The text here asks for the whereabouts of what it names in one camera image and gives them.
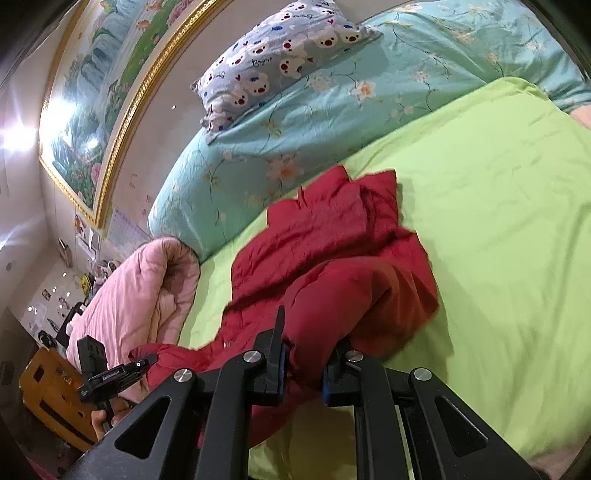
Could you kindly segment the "person's left hand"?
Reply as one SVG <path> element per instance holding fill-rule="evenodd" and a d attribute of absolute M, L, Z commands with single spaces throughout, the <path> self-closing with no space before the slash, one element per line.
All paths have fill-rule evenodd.
<path fill-rule="evenodd" d="M 98 441 L 108 433 L 106 425 L 114 427 L 135 407 L 134 402 L 123 397 L 116 397 L 109 404 L 109 410 L 98 409 L 91 412 L 91 425 Z"/>

